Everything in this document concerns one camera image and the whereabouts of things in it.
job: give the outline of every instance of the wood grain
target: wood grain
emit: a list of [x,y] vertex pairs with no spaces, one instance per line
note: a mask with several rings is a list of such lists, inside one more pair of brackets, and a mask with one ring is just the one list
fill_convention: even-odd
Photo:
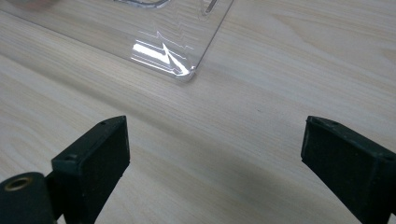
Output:
[[235,1],[185,84],[6,12],[0,53],[1,179],[127,116],[97,223],[359,223],[301,163],[304,120],[396,151],[393,1]]

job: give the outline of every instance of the transparent plastic container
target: transparent plastic container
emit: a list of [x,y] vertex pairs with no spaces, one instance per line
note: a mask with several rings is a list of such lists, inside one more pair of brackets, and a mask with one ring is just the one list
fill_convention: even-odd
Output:
[[7,0],[0,9],[188,81],[233,0]]

